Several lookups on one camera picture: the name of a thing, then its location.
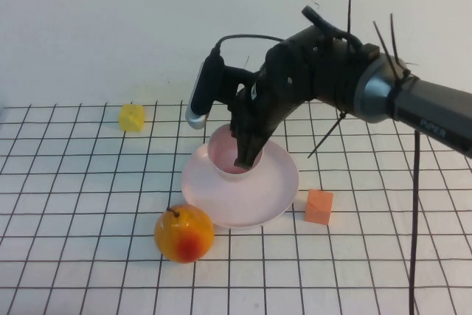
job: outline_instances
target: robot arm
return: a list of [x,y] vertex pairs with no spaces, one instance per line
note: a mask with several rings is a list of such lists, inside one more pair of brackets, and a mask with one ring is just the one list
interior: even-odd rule
[[[311,8],[303,14],[313,25],[272,47],[260,71],[225,66],[221,41],[201,68],[187,121],[203,128],[214,101],[227,105],[237,166],[250,168],[277,126],[313,99],[367,122],[404,122],[472,157],[472,94],[420,80],[401,60],[336,29]],[[237,92],[239,84],[244,88]]]

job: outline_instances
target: cable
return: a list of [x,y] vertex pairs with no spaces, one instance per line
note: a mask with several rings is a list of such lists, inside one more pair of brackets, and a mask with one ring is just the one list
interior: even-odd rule
[[409,279],[409,313],[414,315],[414,273],[416,271],[416,246],[418,239],[418,204],[420,185],[420,132],[414,132],[414,163],[413,163],[413,216],[412,216],[412,249],[410,254]]
[[233,38],[259,38],[259,39],[262,39],[262,40],[270,40],[270,41],[276,41],[276,42],[283,42],[284,41],[282,38],[273,37],[273,36],[251,35],[251,34],[245,34],[245,33],[238,33],[236,35],[229,35],[229,36],[224,36],[224,37],[220,38],[220,40],[216,43],[215,48],[220,48],[221,44],[224,41],[232,40]]
[[330,130],[324,135],[322,140],[316,145],[316,147],[313,149],[313,151],[310,153],[310,155],[308,155],[308,159],[313,154],[315,154],[315,152],[318,150],[318,148],[321,146],[321,144],[323,144],[323,142],[326,140],[326,138],[328,138],[331,135],[331,133],[334,131],[334,128],[336,128],[344,118],[346,118],[346,112],[341,112],[340,115],[339,115],[338,120],[334,123],[333,127],[330,128]]

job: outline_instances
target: table surface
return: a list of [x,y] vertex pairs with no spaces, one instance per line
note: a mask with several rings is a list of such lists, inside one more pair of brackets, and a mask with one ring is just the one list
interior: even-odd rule
[[[299,168],[280,217],[216,229],[197,263],[161,256],[153,228],[184,201],[204,130],[186,106],[145,106],[123,133],[116,105],[6,108],[0,119],[0,314],[407,314],[413,131],[304,104],[272,139]],[[418,314],[472,314],[472,162],[422,136]],[[329,226],[303,221],[308,189],[334,192]]]

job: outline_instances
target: small cup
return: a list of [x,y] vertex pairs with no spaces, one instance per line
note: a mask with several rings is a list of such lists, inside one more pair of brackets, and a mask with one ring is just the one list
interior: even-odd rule
[[263,157],[263,150],[257,155],[251,169],[235,166],[237,141],[231,136],[229,125],[222,125],[209,138],[208,157],[222,177],[234,181],[244,179],[257,168]]

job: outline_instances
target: orange block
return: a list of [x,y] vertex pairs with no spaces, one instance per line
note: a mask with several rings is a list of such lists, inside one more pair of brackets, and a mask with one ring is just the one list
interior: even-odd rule
[[332,207],[333,194],[331,192],[309,190],[305,208],[305,221],[328,225]]

